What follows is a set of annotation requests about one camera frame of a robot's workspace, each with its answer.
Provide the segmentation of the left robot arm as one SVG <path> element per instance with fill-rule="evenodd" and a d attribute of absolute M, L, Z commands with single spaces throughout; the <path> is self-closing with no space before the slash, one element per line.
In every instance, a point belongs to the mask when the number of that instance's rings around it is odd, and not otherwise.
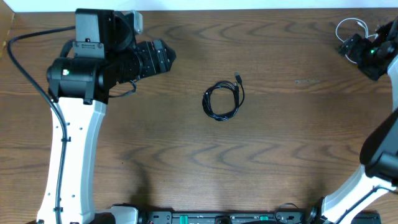
<path fill-rule="evenodd" d="M 47 70 L 52 105 L 52 148 L 37 223 L 143 223 L 125 203 L 97 210 L 93 198 L 96 145 L 111 99 L 123 83 L 168 72 L 176 58 L 163 40 L 137 42 L 137 11 L 77 9 L 74 39 Z"/>

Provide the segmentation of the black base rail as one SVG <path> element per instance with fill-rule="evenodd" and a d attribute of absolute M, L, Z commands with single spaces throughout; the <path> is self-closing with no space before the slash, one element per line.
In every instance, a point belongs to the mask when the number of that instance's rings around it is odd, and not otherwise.
<path fill-rule="evenodd" d="M 314 217 L 299 208 L 279 208 L 271 212 L 177 212 L 167 208 L 137 209 L 136 223 L 143 224 L 245 224 L 312 223 Z"/>

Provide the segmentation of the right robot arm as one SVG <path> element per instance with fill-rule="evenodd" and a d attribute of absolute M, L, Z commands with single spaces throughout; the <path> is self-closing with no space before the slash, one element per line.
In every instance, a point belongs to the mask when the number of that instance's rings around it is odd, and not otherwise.
<path fill-rule="evenodd" d="M 351 223 L 373 201 L 397 192 L 397 21 L 369 34 L 353 34 L 338 53 L 355 63 L 373 81 L 387 75 L 392 87 L 392 113 L 365 140 L 360 165 L 335 192 L 321 198 L 305 223 Z"/>

